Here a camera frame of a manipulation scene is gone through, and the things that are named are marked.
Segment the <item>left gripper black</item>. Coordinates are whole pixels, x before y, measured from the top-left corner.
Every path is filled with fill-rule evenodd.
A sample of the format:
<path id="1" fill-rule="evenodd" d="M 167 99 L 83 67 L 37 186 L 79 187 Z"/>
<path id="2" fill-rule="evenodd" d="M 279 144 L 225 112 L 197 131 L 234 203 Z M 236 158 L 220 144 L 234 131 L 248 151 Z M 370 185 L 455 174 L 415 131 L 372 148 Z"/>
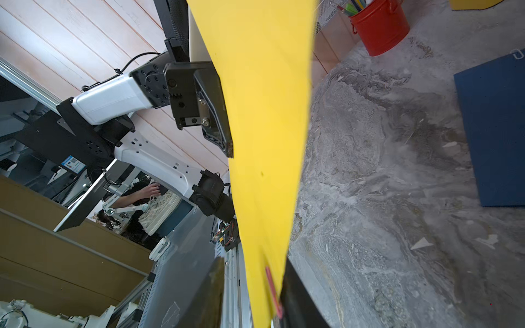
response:
<path id="1" fill-rule="evenodd" d="M 170 107 L 178 129 L 201 125 L 204 138 L 234 157 L 220 77 L 211 61 L 171 62 L 165 66 Z"/>

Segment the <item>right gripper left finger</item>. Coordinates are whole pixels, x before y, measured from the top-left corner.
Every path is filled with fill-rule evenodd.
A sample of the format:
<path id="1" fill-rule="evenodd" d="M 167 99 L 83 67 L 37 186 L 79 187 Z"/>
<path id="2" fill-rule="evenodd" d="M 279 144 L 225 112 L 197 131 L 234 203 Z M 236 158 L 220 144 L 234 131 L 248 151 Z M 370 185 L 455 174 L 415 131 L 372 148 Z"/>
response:
<path id="1" fill-rule="evenodd" d="M 225 284 L 224 263 L 222 257 L 213 261 L 207 276 L 176 327 L 220 327 Z"/>

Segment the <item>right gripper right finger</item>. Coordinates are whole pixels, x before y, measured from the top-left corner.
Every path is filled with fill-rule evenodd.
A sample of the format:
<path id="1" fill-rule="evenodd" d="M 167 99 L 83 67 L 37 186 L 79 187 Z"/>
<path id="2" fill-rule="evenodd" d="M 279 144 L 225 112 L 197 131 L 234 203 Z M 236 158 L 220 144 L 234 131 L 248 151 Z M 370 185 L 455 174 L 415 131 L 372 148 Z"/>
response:
<path id="1" fill-rule="evenodd" d="M 284 314 L 280 318 L 281 327 L 329 328 L 288 258 L 280 303 L 284 308 Z"/>

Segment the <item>pink paperclip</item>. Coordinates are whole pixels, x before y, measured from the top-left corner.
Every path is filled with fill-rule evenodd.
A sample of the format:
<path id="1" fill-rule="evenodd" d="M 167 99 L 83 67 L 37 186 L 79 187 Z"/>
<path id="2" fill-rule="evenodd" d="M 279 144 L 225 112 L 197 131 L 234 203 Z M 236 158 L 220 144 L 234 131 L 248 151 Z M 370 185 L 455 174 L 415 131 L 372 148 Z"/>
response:
<path id="1" fill-rule="evenodd" d="M 280 299 L 279 299 L 279 297 L 277 295 L 276 287 L 275 287 L 275 284 L 274 284 L 274 281 L 273 281 L 272 272 L 271 272 L 271 270 L 270 270 L 270 268 L 268 266 L 265 267 L 265 274 L 266 274 L 266 277 L 267 277 L 267 282 L 268 282 L 268 286 L 269 286 L 269 292 L 270 292 L 270 295 L 271 295 L 271 300 L 272 300 L 273 307 L 276 310 L 276 314 L 277 314 L 278 318 L 280 320 L 283 320 L 283 318 L 284 318 L 284 309 L 283 309 L 282 304 L 280 303 Z"/>

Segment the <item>yellow paper document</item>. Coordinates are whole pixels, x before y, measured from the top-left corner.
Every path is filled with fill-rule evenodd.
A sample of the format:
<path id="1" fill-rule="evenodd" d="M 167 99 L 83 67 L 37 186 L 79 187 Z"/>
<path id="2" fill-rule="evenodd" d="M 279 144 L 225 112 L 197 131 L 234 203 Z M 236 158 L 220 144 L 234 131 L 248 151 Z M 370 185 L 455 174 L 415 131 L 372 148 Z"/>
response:
<path id="1" fill-rule="evenodd" d="M 190 1 L 221 80 L 231 189 L 255 327 L 276 315 L 308 135 L 316 1 Z"/>

